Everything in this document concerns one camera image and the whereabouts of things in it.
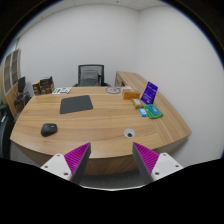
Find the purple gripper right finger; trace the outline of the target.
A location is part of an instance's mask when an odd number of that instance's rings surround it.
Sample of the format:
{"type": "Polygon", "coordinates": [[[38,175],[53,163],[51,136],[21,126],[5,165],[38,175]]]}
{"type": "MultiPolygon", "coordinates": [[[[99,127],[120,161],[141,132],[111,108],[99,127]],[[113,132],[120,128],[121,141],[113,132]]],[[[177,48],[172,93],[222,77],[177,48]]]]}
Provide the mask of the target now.
{"type": "Polygon", "coordinates": [[[183,168],[169,154],[158,154],[136,142],[132,153],[144,183],[152,183],[183,168]]]}

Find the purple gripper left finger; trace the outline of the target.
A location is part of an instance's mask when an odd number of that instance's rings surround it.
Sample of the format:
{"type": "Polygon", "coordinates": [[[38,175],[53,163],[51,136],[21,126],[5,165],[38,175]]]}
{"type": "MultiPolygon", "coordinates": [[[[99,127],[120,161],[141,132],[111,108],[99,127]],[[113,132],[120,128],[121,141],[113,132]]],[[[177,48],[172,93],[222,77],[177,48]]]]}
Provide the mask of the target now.
{"type": "Polygon", "coordinates": [[[88,142],[67,154],[55,154],[41,168],[76,185],[79,185],[91,154],[91,143],[88,142]]]}

